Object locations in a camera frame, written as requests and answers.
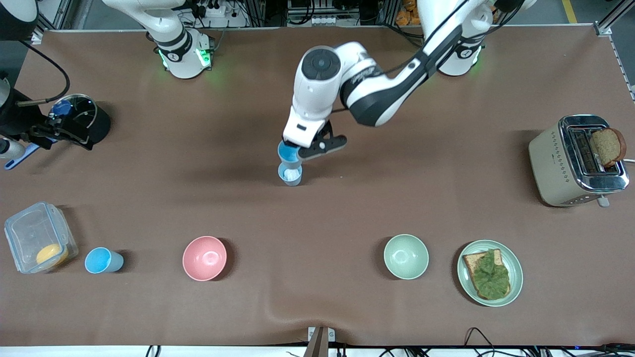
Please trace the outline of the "aluminium frame rail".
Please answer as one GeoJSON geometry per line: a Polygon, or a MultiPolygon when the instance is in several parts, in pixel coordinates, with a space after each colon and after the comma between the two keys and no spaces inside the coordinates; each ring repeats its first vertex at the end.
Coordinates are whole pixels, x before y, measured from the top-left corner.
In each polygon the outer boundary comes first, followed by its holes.
{"type": "Polygon", "coordinates": [[[595,34],[599,38],[609,38],[613,48],[613,52],[617,59],[619,68],[621,69],[621,73],[626,82],[626,86],[628,88],[630,98],[635,104],[635,90],[633,90],[631,81],[629,80],[628,75],[626,74],[626,69],[624,67],[624,64],[622,63],[621,56],[619,55],[618,50],[616,48],[615,41],[613,41],[612,29],[611,29],[612,25],[615,25],[615,23],[617,23],[618,20],[620,20],[632,8],[635,8],[635,0],[614,0],[614,1],[616,1],[616,5],[605,16],[603,16],[601,20],[595,21],[593,23],[593,27],[595,30],[595,34]]]}

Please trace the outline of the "blue plastic cup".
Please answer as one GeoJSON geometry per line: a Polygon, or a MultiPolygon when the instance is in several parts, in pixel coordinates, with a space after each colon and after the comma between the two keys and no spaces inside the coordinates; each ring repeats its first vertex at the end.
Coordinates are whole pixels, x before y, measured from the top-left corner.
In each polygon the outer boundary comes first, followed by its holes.
{"type": "Polygon", "coordinates": [[[288,144],[284,140],[279,142],[277,146],[277,154],[281,163],[293,169],[299,167],[302,164],[302,161],[299,158],[300,149],[300,146],[288,144]]]}
{"type": "Polygon", "coordinates": [[[123,264],[124,258],[120,253],[105,247],[94,248],[84,260],[84,267],[91,274],[115,273],[123,264]]]}

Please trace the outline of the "pink bowl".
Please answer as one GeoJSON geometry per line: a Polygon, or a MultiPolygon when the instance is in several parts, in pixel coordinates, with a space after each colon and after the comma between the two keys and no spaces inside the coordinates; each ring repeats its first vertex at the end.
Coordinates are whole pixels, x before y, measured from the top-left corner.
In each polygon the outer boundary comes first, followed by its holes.
{"type": "Polygon", "coordinates": [[[227,249],[220,239],[198,237],[185,248],[182,267],[189,278],[197,282],[208,282],[222,273],[227,258],[227,249]]]}

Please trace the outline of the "pale green plate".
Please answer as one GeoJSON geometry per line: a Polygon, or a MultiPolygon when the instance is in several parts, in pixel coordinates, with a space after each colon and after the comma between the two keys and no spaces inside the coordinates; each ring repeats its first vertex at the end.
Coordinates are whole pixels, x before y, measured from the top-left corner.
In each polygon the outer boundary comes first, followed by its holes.
{"type": "Polygon", "coordinates": [[[459,255],[456,271],[465,293],[483,306],[508,305],[522,290],[520,261],[497,241],[470,242],[459,255]]]}

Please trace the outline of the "pale green bowl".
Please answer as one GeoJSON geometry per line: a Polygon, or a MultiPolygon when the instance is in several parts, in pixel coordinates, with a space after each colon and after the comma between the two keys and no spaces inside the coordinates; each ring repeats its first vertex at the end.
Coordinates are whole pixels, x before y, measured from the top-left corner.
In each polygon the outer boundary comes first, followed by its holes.
{"type": "Polygon", "coordinates": [[[420,238],[400,234],[390,238],[384,246],[383,260],[394,277],[414,280],[427,270],[430,254],[426,244],[420,238]]]}

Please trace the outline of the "orange snack bag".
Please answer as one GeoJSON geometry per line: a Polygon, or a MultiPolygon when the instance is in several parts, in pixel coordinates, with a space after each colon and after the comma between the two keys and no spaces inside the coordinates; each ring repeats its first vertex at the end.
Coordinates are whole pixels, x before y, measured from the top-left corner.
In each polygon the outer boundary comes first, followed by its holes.
{"type": "Polygon", "coordinates": [[[397,26],[420,25],[417,0],[400,0],[394,22],[397,26]]]}

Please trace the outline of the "dark toasted bread slice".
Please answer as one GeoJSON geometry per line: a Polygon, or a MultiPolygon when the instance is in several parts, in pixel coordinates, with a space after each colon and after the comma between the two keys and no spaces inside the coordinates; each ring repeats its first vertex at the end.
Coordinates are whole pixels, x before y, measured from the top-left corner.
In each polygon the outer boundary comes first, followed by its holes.
{"type": "Polygon", "coordinates": [[[628,147],[624,136],[617,129],[605,128],[595,131],[591,138],[603,167],[612,167],[625,158],[628,147]]]}

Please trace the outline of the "clear plastic lidded container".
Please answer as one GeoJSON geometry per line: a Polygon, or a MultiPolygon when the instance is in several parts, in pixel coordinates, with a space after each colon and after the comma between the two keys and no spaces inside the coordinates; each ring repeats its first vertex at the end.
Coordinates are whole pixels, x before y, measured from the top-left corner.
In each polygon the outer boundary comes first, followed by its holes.
{"type": "Polygon", "coordinates": [[[41,201],[9,217],[4,233],[18,272],[35,274],[56,269],[78,254],[78,247],[70,232],[62,210],[41,201]],[[52,243],[65,245],[68,258],[58,265],[38,264],[38,252],[52,243]]]}

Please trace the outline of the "yellow orange fruit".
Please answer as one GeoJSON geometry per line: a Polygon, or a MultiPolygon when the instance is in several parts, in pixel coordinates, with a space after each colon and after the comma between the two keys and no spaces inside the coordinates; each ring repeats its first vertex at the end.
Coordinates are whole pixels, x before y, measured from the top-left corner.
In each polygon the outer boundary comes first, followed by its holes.
{"type": "Polygon", "coordinates": [[[46,247],[43,247],[36,256],[36,262],[38,264],[53,264],[58,265],[68,258],[68,249],[65,245],[52,243],[46,247]]]}

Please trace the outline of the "blue cup holding white paper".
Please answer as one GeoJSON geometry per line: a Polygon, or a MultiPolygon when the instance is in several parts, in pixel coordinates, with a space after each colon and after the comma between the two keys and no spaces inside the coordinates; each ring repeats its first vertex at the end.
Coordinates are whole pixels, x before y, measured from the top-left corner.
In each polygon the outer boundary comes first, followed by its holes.
{"type": "MultiPolygon", "coordinates": [[[[302,175],[303,175],[302,165],[300,165],[299,167],[296,167],[295,169],[297,169],[297,168],[300,168],[300,171],[302,172],[302,175]]],[[[299,185],[301,180],[302,180],[302,175],[301,175],[301,177],[299,179],[297,179],[295,181],[285,181],[283,179],[283,170],[284,169],[292,169],[292,168],[280,163],[279,167],[277,168],[277,174],[278,174],[279,178],[288,186],[297,186],[297,185],[299,185]]]]}

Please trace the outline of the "beige chrome toaster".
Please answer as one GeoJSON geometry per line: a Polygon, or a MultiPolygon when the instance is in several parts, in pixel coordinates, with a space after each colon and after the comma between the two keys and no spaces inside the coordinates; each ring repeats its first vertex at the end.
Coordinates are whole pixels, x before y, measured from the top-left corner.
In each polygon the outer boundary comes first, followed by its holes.
{"type": "Polygon", "coordinates": [[[531,140],[531,168],[544,203],[572,207],[597,201],[606,207],[608,196],[628,187],[624,160],[605,168],[596,153],[591,136],[605,128],[611,127],[599,116],[570,115],[531,140]]]}

